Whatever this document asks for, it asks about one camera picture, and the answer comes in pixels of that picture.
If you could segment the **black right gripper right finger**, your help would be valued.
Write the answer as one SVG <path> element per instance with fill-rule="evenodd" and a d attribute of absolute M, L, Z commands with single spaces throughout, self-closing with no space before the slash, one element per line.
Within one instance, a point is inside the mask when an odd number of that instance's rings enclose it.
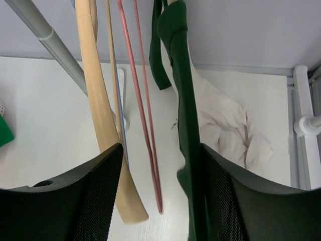
<path fill-rule="evenodd" d="M 214 240 L 320 240 L 320 189 L 256 175 L 201 147 Z"/>

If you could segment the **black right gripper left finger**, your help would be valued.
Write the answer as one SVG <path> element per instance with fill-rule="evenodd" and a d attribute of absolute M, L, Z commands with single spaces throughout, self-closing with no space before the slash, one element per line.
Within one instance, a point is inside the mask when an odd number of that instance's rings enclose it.
<path fill-rule="evenodd" d="M 1 190 L 1 240 L 107 240 L 122 166 L 115 144 L 36 185 Z"/>

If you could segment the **beige plastic hanger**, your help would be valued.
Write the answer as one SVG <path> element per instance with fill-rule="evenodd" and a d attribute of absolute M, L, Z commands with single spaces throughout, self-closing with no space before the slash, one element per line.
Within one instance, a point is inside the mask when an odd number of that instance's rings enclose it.
<path fill-rule="evenodd" d="M 84 0 L 76 1 L 75 8 L 91 115 L 99 150 L 103 152 L 120 139 L 112 116 L 96 45 L 94 26 L 97 25 L 97 8 L 95 1 Z M 126 160 L 122 160 L 115 203 L 125 224 L 136 224 L 148 219 Z"/>

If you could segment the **blue wire hanger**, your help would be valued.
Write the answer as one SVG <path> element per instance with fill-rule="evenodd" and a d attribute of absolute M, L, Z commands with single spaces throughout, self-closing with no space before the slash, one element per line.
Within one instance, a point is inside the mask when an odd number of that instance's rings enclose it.
<path fill-rule="evenodd" d="M 75 2 L 76 1 L 73 1 L 72 4 L 73 4 L 73 7 L 76 12 Z M 109 41 L 110 63 L 111 63 L 113 96 L 114 96 L 114 108 L 115 108 L 114 110 L 112 110 L 112 116 L 114 119 L 114 123 L 116 126 L 116 130 L 117 130 L 119 139 L 120 139 L 119 143 L 121 143 L 124 148 L 123 160 L 126 160 L 127 165 L 128 165 L 128 151 L 127 151 L 126 134 L 125 134 L 128 122 L 125 119 L 124 114 L 123 114 L 123 100 L 121 98 L 121 85 L 119 84 L 119 77 L 118 77 L 117 66 L 116 66 L 109 1 L 106 2 L 106 12 L 107 12 L 108 41 Z M 94 30 L 96 32 L 95 35 L 96 35 L 96 45 L 97 45 L 98 14 L 97 14 L 95 20 L 96 20 L 97 25 L 94 26 Z"/>

